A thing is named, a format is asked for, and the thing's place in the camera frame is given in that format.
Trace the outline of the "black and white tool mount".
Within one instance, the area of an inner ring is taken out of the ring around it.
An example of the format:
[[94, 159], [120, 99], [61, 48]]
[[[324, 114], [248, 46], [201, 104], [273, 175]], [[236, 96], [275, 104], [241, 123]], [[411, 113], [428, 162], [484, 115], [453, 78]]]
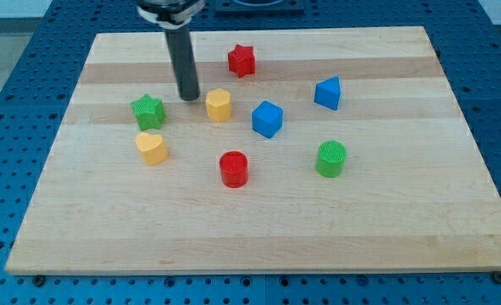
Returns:
[[187, 25], [204, 5], [204, 0], [136, 0], [142, 18], [168, 30]]

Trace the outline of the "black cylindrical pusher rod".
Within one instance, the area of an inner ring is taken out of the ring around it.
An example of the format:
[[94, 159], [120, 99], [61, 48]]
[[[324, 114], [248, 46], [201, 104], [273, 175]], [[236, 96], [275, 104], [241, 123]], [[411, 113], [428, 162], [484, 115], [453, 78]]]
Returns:
[[200, 96], [200, 87], [189, 25], [165, 29], [164, 36], [179, 97], [184, 101], [195, 101]]

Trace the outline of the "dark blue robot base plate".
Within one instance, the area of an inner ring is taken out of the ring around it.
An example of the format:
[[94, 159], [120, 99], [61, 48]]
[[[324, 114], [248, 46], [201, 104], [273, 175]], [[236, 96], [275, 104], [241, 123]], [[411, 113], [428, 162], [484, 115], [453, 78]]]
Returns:
[[302, 13], [304, 0], [210, 0], [216, 13]]

